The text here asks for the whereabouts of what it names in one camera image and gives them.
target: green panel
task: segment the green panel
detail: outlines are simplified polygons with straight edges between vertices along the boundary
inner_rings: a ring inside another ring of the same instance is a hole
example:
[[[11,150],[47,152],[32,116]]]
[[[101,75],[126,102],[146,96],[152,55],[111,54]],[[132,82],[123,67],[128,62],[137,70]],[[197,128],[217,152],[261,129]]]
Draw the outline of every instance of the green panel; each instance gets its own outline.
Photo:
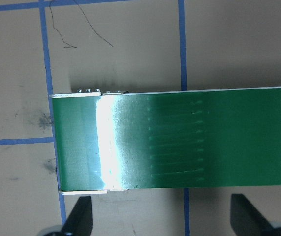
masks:
[[[281,88],[53,98],[61,190],[281,184]]]

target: black object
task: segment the black object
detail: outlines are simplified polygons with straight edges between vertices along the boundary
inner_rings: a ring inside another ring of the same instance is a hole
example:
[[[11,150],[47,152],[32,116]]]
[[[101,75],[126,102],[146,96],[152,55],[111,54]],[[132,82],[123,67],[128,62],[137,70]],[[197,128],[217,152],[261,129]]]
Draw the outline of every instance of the black object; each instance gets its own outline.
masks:
[[[60,232],[45,236],[90,236],[92,231],[91,197],[80,197]]]
[[[231,195],[230,224],[237,236],[281,236],[243,194]]]

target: green surface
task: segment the green surface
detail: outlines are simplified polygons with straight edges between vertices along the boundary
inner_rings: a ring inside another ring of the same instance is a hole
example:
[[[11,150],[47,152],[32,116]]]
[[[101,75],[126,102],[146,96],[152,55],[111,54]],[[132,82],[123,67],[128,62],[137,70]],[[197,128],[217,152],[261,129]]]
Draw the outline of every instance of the green surface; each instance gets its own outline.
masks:
[[[53,98],[62,191],[281,185],[281,88]]]

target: beige floor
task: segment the beige floor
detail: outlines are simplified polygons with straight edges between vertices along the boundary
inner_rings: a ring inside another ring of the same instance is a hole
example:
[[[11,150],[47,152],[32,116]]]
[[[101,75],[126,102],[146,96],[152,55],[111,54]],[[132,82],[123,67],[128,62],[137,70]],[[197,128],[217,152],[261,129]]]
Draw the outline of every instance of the beige floor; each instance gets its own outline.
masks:
[[[1,4],[27,0],[0,0]],[[46,24],[55,93],[181,89],[177,0],[53,7]],[[281,1],[186,1],[188,89],[281,85]],[[0,139],[51,137],[38,9],[0,12]],[[191,235],[234,235],[230,194],[281,221],[281,186],[192,189]],[[78,196],[66,196],[70,213]],[[184,235],[182,189],[93,196],[93,236]],[[0,146],[0,236],[60,225],[52,143]]]

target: blue tape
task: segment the blue tape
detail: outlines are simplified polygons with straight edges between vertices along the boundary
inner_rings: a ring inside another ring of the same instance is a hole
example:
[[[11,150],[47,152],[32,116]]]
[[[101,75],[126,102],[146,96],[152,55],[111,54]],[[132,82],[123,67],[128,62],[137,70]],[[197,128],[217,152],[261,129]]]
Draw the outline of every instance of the blue tape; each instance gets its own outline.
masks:
[[[23,10],[32,8],[38,8],[38,2],[0,5],[0,11]]]
[[[53,94],[53,82],[52,82],[50,53],[49,53],[49,48],[48,48],[48,36],[47,36],[44,0],[39,0],[39,12],[40,12],[40,22],[41,22],[41,32],[42,32],[43,53],[44,53],[44,65],[46,68],[46,88],[47,88],[47,96],[48,96],[48,105],[49,105],[49,110],[50,110],[50,116],[52,118],[52,123],[54,123],[52,99],[49,97],[49,95]],[[53,125],[52,125],[52,133],[53,133],[53,139],[54,139],[55,160],[56,160],[56,166],[57,166],[57,185],[58,185],[58,189],[60,189],[61,181],[60,181],[60,174],[59,174],[58,165],[57,165],[58,156],[57,156],[57,148],[56,148],[55,129],[54,129]],[[65,199],[64,199],[63,195],[60,193],[58,194],[58,198],[59,198],[59,202],[60,202],[62,224],[64,224],[67,219]]]
[[[190,236],[189,223],[189,188],[183,190],[184,194],[184,232],[185,236]]]
[[[47,138],[32,138],[32,139],[0,139],[0,145],[15,145],[15,144],[42,144],[52,143],[53,137]]]
[[[131,1],[131,0],[76,0],[78,4],[91,4],[91,3],[105,3],[105,2],[117,2],[117,1]],[[54,6],[70,6],[76,5],[77,3],[73,0],[55,0]],[[43,1],[43,6],[48,7],[50,1]],[[23,9],[33,9],[39,8],[38,2],[28,2],[28,3],[16,3],[8,5],[0,5],[0,11],[12,11],[12,10],[23,10]]]
[[[185,0],[178,0],[181,58],[181,90],[187,90],[186,38],[185,38]]]

